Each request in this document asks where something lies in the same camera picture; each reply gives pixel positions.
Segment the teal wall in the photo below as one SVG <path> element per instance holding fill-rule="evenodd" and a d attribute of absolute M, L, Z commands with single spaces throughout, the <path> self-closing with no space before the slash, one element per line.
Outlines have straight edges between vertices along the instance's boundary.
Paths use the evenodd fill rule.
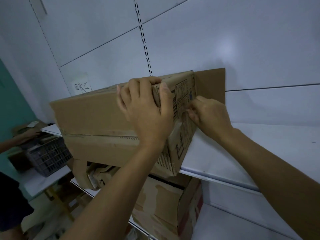
<path fill-rule="evenodd" d="M 0 141 L 12 137 L 11 128 L 36 119 L 25 98 L 0 60 Z M 6 153 L 0 154 L 0 171 L 19 181 L 20 175 L 8 160 Z M 21 188 L 26 198 L 31 197 Z"/>

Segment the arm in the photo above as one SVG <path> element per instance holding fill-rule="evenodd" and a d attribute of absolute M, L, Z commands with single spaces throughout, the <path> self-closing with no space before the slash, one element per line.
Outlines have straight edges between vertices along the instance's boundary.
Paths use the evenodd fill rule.
<path fill-rule="evenodd" d="M 159 78 L 132 79 L 119 91 L 118 105 L 139 137 L 133 157 L 112 177 L 76 219 L 62 240 L 123 239 L 138 195 L 173 128 L 170 90 L 160 86 L 161 112 L 151 83 Z"/>
<path fill-rule="evenodd" d="M 8 139 L 4 142 L 0 142 L 0 153 L 3 153 L 7 150 L 9 150 L 12 147 L 16 147 L 23 142 L 36 137 L 40 131 L 37 129 L 28 129 L 26 132 L 17 135 L 11 139 Z"/>
<path fill-rule="evenodd" d="M 224 104 L 197 96 L 187 111 L 207 136 L 241 164 L 297 234 L 303 239 L 320 238 L 320 184 L 234 129 Z"/>

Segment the plastic basket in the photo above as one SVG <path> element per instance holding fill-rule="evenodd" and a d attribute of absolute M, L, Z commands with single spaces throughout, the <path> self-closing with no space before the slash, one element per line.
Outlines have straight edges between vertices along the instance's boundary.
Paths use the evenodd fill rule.
<path fill-rule="evenodd" d="M 48 177 L 66 165 L 72 158 L 62 137 L 26 151 L 26 156 L 38 173 Z"/>

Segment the forearm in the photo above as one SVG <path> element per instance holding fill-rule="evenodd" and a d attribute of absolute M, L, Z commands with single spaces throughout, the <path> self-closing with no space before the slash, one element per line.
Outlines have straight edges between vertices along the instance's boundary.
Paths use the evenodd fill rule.
<path fill-rule="evenodd" d="M 160 153 L 161 147 L 139 146 L 62 239 L 122 239 L 138 195 Z"/>
<path fill-rule="evenodd" d="M 0 153 L 3 153 L 12 147 L 20 145 L 21 142 L 22 142 L 22 138 L 20 136 L 16 136 L 4 142 L 0 142 Z"/>
<path fill-rule="evenodd" d="M 234 129 L 220 144 L 303 239 L 320 237 L 320 184 Z"/>

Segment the fingernail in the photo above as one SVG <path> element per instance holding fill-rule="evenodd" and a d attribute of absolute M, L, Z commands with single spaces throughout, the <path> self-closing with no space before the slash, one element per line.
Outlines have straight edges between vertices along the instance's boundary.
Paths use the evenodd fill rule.
<path fill-rule="evenodd" d="M 169 89 L 168 85 L 165 82 L 162 82 L 161 86 L 162 86 L 163 89 Z"/>

